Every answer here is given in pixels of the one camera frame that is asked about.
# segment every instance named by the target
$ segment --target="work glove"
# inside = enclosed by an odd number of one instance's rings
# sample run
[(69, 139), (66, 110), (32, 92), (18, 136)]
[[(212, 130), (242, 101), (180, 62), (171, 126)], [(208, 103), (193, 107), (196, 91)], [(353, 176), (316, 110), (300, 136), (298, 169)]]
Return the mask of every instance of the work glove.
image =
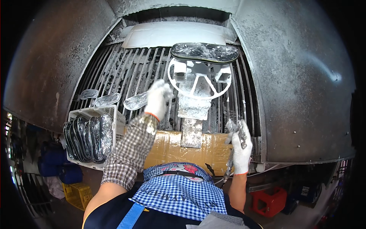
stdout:
[(160, 122), (167, 111), (166, 103), (173, 97), (173, 91), (163, 79), (157, 80), (147, 92), (145, 113), (153, 115)]
[(250, 139), (248, 126), (244, 120), (240, 120), (236, 130), (232, 133), (231, 143), (234, 148), (234, 175), (245, 174), (249, 170), (248, 166), (253, 143)]

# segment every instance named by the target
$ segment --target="yellow plastic crate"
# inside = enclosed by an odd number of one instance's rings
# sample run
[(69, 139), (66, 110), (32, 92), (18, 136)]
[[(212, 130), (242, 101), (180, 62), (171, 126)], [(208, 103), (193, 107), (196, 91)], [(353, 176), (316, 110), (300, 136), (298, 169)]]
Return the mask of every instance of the yellow plastic crate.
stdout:
[(89, 186), (84, 183), (64, 184), (62, 183), (67, 202), (85, 211), (89, 201), (93, 198), (92, 191)]

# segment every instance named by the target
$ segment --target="blue strap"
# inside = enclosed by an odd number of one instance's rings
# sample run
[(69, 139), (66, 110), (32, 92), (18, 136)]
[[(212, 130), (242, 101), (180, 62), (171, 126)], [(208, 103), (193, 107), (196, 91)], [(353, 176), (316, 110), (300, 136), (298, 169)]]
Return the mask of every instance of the blue strap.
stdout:
[(123, 220), (119, 223), (117, 229), (132, 229), (144, 208), (145, 207), (141, 204), (134, 203)]

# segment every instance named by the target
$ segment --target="white plastic crate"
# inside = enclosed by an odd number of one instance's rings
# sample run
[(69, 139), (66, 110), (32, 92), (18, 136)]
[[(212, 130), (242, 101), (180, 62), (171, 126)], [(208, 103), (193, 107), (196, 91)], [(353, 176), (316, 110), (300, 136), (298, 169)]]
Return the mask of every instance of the white plastic crate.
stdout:
[[(112, 150), (115, 148), (116, 143), (119, 142), (124, 136), (124, 126), (126, 125), (126, 118), (117, 110), (116, 105), (107, 105), (99, 107), (87, 107), (80, 110), (70, 111), (68, 116), (68, 121), (75, 119), (78, 115), (84, 116), (89, 120), (93, 116), (101, 116), (102, 114), (108, 113), (113, 117), (112, 130), (113, 130), (113, 141)], [(75, 164), (85, 166), (91, 169), (103, 170), (104, 163), (96, 164), (93, 162), (80, 162), (69, 158), (67, 154), (67, 159)]]

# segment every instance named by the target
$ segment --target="plastic crate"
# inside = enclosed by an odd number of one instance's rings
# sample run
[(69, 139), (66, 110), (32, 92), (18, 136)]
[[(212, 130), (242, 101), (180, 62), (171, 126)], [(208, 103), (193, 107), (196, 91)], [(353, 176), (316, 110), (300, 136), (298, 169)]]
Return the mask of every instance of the plastic crate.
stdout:
[(62, 183), (62, 188), (64, 189), (67, 202), (82, 211), (85, 211), (86, 206), (88, 206), (90, 200), (93, 198), (90, 187), (84, 183)]
[[(101, 116), (102, 114), (108, 113), (113, 117), (113, 141), (112, 141), (112, 150), (116, 146), (116, 143), (119, 142), (124, 136), (124, 126), (126, 125), (126, 118), (117, 110), (117, 105), (107, 105), (107, 106), (99, 106), (99, 107), (87, 107), (75, 111), (70, 111), (68, 115), (68, 121), (75, 119), (78, 115), (84, 116), (87, 120), (90, 120), (93, 116)], [(103, 170), (104, 163), (96, 164), (93, 162), (80, 162), (75, 159), (71, 159), (67, 154), (67, 159), (75, 164), (88, 167), (91, 169)]]

